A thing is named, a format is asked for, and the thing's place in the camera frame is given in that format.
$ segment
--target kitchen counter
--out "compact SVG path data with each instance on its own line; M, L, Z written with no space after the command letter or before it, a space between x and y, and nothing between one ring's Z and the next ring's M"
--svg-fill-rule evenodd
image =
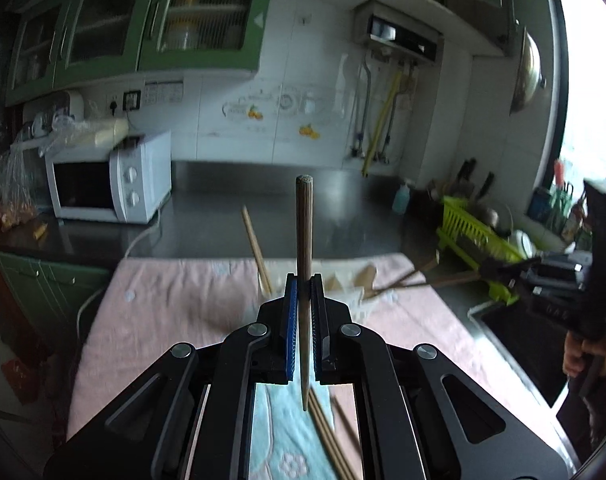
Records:
M315 258L356 258L401 250L401 218L387 204L354 194L315 193ZM160 223L130 256L252 258L241 219L246 205L265 258L296 257L295 198L291 194L173 191ZM46 234L32 233L46 222ZM156 216L149 226L157 222ZM0 234L0 251L51 262L116 268L146 226L57 219L42 214Z

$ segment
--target white microwave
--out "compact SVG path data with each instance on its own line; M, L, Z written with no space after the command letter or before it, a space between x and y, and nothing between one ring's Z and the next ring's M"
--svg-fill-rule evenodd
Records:
M57 218L146 224L172 189L170 132L45 155Z

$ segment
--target food package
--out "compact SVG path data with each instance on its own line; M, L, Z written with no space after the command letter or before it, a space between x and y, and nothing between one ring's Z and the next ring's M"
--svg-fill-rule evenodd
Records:
M123 118L75 121L64 114L56 115L48 142L39 149L39 156L58 153L64 148L111 149L125 139L129 130L128 121Z
M30 221L37 215L30 179L24 150L11 146L0 156L0 216L3 231Z

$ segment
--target wooden chopstick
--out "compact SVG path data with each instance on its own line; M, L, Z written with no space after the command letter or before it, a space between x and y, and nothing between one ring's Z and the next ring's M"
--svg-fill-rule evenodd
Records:
M380 294L383 294L384 292L387 292L388 290L391 290L393 288L400 288L401 284L405 280L409 280L412 276L418 274L419 272L422 272L422 273L429 272L434 267L438 266L440 256L441 256L440 253L438 251L436 251L436 256L434 258L432 258L430 261L423 264L422 266L416 267L416 269L410 270L410 272L408 272L408 273L404 274L403 276L401 276L400 278L398 278L394 283L390 283L389 285L384 286L383 288L373 289L367 295L366 299L369 300L371 298L375 298L375 297L379 296Z
M297 192L297 289L299 296L299 361L301 398L307 411L309 395L310 279L312 278L312 177L299 175Z
M345 458L345 455L336 440L334 431L332 431L332 428L325 418L323 408L321 408L317 394L315 394L313 388L311 388L309 392L309 411L312 416L312 421L317 427L317 433L321 438L323 448L325 448L328 459L332 463L339 480L356 480L357 477L354 474L350 463Z
M429 282L410 283L410 285L400 285L395 288L415 288L417 286L433 286L433 288L439 288L440 286L462 285L464 283L477 282L480 279L481 275L477 270L466 270L464 272L451 274L450 276L434 278Z
M348 417L345 413L345 410L341 406L338 399L336 397L334 397L333 395L330 395L330 403L332 406L334 406L336 408L336 412L338 412L339 417L341 418L343 425L345 426L345 429L347 430L350 440L352 441L352 445L356 448L356 450L358 450L359 453L361 453L361 441L359 440L359 436L355 433L354 429L352 428L352 424L350 423L350 420L348 419Z
M263 254L261 253L259 242L254 234L254 228L252 227L252 221L250 219L250 213L247 211L247 207L243 206L243 209L241 209L241 215L243 216L243 223L245 224L245 230L247 231L247 238L250 240L250 247L252 248L252 253L254 254L256 267L259 269L259 277L261 278L263 291L271 296L274 294L274 289L272 287L272 282L270 281L270 276L267 273L267 268L265 267L265 261L263 260Z
M312 262L311 262L311 179L310 179L310 194L309 194L309 208L310 208L310 215L309 215L309 245L310 245L310 250L309 250L309 265L308 265L308 269L309 269L309 274L311 276L312 273ZM261 277L261 281L262 283L265 285L267 291L269 294L273 294L273 288L272 288L272 282L270 281L270 276L268 274L267 268L265 266L265 262L263 260L263 254L261 252L261 248L259 247L259 242L256 238L256 235L254 234L254 229L252 228L252 221L250 220L250 214L247 211L247 208L245 206L243 206L243 209L241 210L241 214L243 215L243 223L245 224L245 230L247 231L247 237L250 240L250 245L252 247L252 252L254 254L254 259L256 261L256 267L259 269L259 276ZM297 214L297 227L299 225L299 215ZM309 304L307 306L307 312L310 312L310 307ZM307 356L306 361L309 363L309 349L306 351L305 355ZM301 380L303 378L303 373L302 373L303 368L301 368ZM307 372L307 384L309 384L309 372ZM314 390L312 390L311 388L308 387L308 399L309 399L309 405L310 405L310 413L312 415L312 420L314 421L315 427L317 428L317 433L321 439L321 442L323 443L323 447L325 448L325 452L328 455L328 458L330 459L330 462L332 462L332 466L334 467L334 470L336 471L337 475L339 476L339 480L357 480L357 477L354 475L349 463L347 462L347 459L345 458L344 454L343 454L343 450L341 449L340 444L338 443L338 441L336 440L336 435L334 434L334 432L332 431L332 428L330 427L327 419L325 418L325 413L323 412L323 409L321 408L318 399L317 399L317 395L314 393ZM345 414L343 413L342 408L340 408L340 416L345 416ZM354 439L353 436L353 432L352 432L352 428L348 425L347 423L347 418L345 417L346 421L346 426L349 428L350 433L350 437L352 439ZM357 447L360 449L361 445L358 441L358 438L356 439L357 442Z

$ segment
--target pink tablecloth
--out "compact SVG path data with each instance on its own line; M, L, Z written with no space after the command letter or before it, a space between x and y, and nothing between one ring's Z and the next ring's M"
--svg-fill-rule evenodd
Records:
M402 254L317 262L326 276L336 266L377 268L375 286L413 268ZM293 260L282 262L285 267ZM416 280L423 280L417 275ZM132 382L174 343L200 348L223 341L256 317L259 303L253 260L157 260L131 258L117 268L83 348L70 408L68 437ZM480 348L431 287L398 290L379 298L365 326L386 342L404 348L429 342L553 447L558 437L549 410L541 408L496 350ZM355 429L350 387L333 387ZM357 448L346 425L334 416L337 436L360 471Z

